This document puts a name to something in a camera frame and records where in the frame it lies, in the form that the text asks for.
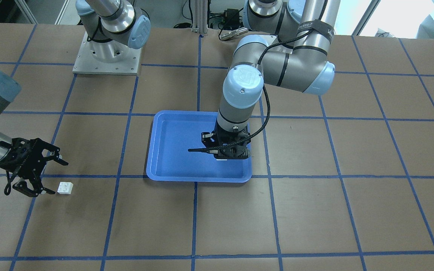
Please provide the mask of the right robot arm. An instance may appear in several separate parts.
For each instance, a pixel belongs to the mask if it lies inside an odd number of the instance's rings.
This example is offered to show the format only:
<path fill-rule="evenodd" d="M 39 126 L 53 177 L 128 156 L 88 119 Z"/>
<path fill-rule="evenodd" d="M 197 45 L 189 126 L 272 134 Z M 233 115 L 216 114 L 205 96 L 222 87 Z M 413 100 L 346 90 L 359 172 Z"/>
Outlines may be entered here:
<path fill-rule="evenodd" d="M 141 48 L 151 22 L 135 0 L 78 0 L 78 16 L 86 29 L 73 72 L 93 75 L 136 75 Z M 0 71 L 0 114 L 14 101 L 21 86 Z M 68 165 L 60 149 L 36 139 L 10 138 L 0 132 L 0 168 L 6 171 L 5 195 L 16 190 L 28 197 L 55 194 L 43 186 L 41 174 L 49 161 Z"/>

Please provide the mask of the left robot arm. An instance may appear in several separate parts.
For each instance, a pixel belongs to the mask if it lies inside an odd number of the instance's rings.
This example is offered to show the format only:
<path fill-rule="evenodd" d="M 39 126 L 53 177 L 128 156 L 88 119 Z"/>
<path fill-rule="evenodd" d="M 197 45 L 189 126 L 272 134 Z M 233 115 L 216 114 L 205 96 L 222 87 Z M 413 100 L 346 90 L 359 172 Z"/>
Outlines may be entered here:
<path fill-rule="evenodd" d="M 339 0 L 248 0 L 243 24 L 253 31 L 274 35 L 243 37 L 233 54 L 222 86 L 215 128 L 203 132 L 203 149 L 217 159 L 245 159 L 248 144 L 262 131 L 248 132 L 248 120 L 272 85 L 305 94 L 325 94 L 334 79 L 335 66 L 327 60 L 333 41 Z"/>

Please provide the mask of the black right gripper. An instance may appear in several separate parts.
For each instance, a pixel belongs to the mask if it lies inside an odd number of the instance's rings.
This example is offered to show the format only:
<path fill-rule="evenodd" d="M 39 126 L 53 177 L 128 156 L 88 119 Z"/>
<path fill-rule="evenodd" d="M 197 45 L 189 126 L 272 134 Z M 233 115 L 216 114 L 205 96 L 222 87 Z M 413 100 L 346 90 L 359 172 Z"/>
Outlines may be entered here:
<path fill-rule="evenodd" d="M 11 143 L 0 140 L 0 147 L 8 151 L 0 160 L 0 168 L 7 172 L 8 181 L 21 177 L 13 185 L 13 189 L 33 198 L 46 193 L 50 195 L 56 193 L 43 187 L 41 173 L 49 161 L 55 161 L 62 166 L 69 165 L 60 155 L 59 147 L 40 138 L 31 140 L 14 138 Z M 43 154 L 45 151 L 49 151 L 46 157 Z"/>

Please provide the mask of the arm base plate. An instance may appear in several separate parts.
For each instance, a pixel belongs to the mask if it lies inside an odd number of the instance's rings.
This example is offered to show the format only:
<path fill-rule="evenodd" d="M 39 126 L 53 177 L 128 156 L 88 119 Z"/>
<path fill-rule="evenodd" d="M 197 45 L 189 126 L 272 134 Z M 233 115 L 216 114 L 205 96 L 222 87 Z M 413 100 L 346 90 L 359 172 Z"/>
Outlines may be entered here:
<path fill-rule="evenodd" d="M 97 43 L 87 38 L 85 33 L 72 69 L 74 74 L 138 75 L 142 49 L 132 49 L 117 41 Z"/>

